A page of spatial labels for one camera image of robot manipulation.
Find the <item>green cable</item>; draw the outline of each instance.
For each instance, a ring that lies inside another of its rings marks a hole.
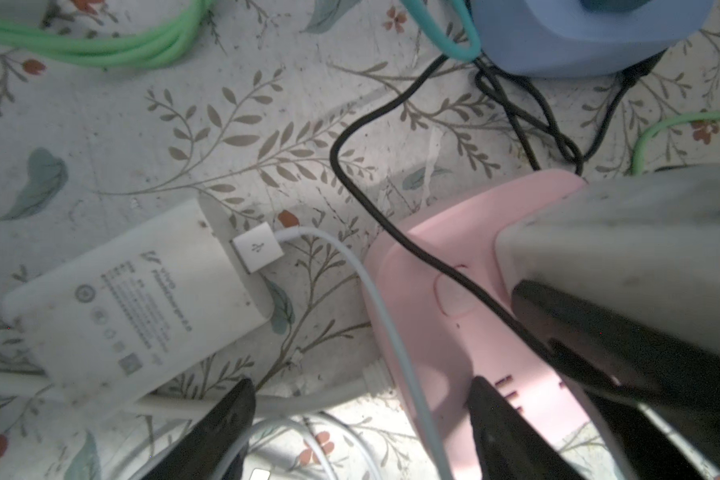
[[[193,0],[170,22],[121,38],[64,38],[0,19],[0,44],[85,67],[158,68],[174,62],[190,48],[212,4],[213,0]]]
[[[653,139],[656,134],[665,128],[673,127],[677,124],[686,124],[692,121],[703,120],[720,120],[720,111],[702,111],[695,114],[678,115],[677,117],[662,120],[648,130],[645,130],[640,138],[637,139],[634,152],[632,153],[632,175],[637,176],[643,173],[643,169],[645,168],[645,149],[648,142]]]

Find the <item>qr code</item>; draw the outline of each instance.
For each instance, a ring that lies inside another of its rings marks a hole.
[[[126,376],[131,373],[138,372],[142,367],[141,360],[139,360],[139,357],[136,356],[135,353],[131,353],[130,355],[123,357],[118,361],[118,363],[120,364],[120,368],[125,372]]]

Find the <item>white charger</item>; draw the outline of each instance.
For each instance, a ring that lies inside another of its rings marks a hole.
[[[4,312],[95,422],[268,321],[272,297],[235,235],[220,206],[194,198],[22,285]]]

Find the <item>pink power strip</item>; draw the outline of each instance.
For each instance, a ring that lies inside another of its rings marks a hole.
[[[441,202],[404,219],[398,227],[509,310],[509,294],[494,253],[496,236],[506,226],[585,185],[566,171],[544,170]],[[457,480],[481,478],[464,407],[475,376],[493,382],[550,444],[588,421],[557,373],[495,314],[389,235],[380,235],[371,245],[365,265],[411,356]],[[376,340],[418,431],[400,366],[373,303],[367,297],[365,303]]]

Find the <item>floral tablecloth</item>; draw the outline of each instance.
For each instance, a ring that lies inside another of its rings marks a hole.
[[[172,18],[184,3],[63,0],[45,24],[58,34],[116,36]],[[440,2],[429,4],[442,25],[453,20]],[[455,24],[451,37],[461,34]],[[399,3],[378,0],[219,0],[191,52],[155,71],[0,54],[0,299],[193,195],[217,199],[240,231],[262,221],[316,225],[363,255],[378,228],[330,173],[328,147],[435,55]],[[344,168],[393,218],[530,171],[472,73],[446,63],[403,108],[348,142]],[[588,145],[614,79],[536,83],[562,130]],[[511,88],[509,95],[534,108]],[[720,2],[703,30],[629,92],[585,177],[621,175],[647,126],[702,109],[720,109]],[[531,141],[544,167],[568,168],[548,139]],[[703,161],[720,161],[720,124],[673,128],[647,152],[649,168]],[[160,393],[218,398],[242,376],[261,392],[316,392],[378,358],[357,278],[336,251],[304,240],[286,254],[264,272],[282,307],[270,324]],[[0,369],[40,370],[1,314]],[[68,413],[42,398],[0,396],[0,478],[127,478],[192,427],[123,413],[86,429]],[[385,475],[434,477],[392,394],[335,414],[371,444]],[[349,439],[318,422],[310,427],[342,478],[368,478]],[[592,426],[558,447],[590,478],[619,477]],[[254,441],[246,469],[254,466],[273,478],[320,475],[312,452],[283,431]]]

